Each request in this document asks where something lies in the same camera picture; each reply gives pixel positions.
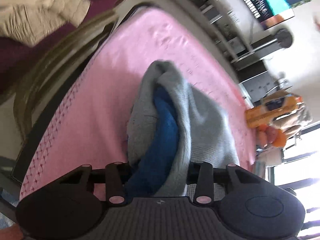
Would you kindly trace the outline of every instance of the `curved wooden frame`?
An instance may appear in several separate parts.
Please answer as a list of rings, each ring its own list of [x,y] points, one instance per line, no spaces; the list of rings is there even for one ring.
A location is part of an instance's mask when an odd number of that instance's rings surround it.
[[[32,129],[32,113],[56,81],[71,68],[78,67],[112,32],[118,16],[106,11],[82,24],[47,52],[16,88],[13,114],[22,140]]]

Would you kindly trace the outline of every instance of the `blue cloth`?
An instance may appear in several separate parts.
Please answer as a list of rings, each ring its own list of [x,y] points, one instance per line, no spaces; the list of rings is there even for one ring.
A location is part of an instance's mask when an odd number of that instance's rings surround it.
[[[165,183],[178,150],[177,112],[162,86],[155,89],[153,103],[158,112],[156,132],[146,154],[136,168],[133,167],[136,171],[124,185],[129,198],[155,194]]]

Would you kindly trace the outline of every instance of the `beige garment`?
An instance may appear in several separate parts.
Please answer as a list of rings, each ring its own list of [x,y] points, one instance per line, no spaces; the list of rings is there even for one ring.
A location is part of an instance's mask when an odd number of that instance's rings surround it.
[[[0,36],[35,46],[66,22],[78,27],[89,0],[0,0]]]
[[[288,94],[290,93],[284,90],[279,90],[271,94],[270,96],[263,98],[263,102],[266,102],[271,99],[283,97]],[[295,112],[294,114],[290,114],[279,120],[272,121],[271,125],[277,129],[281,129],[285,133],[287,138],[290,138],[310,122],[312,122],[312,115],[310,111],[307,109],[306,104],[302,103],[301,105],[299,105],[299,109],[297,110],[297,112]]]

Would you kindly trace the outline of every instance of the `pink fabric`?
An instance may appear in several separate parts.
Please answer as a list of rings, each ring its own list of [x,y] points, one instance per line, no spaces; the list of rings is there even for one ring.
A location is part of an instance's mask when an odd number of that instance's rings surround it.
[[[237,85],[175,19],[146,9],[115,31],[70,88],[39,144],[20,198],[82,164],[100,169],[126,162],[130,109],[143,74],[157,59],[173,61],[191,84],[228,112],[240,164],[249,169],[256,143]],[[95,191],[103,199],[103,190]]]

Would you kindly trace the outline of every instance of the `orange box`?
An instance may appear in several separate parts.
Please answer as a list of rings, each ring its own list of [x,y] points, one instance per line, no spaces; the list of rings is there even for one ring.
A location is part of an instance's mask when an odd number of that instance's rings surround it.
[[[262,124],[268,124],[281,115],[291,114],[298,110],[302,102],[300,96],[292,94],[267,100],[262,105],[245,111],[248,127],[255,128]]]

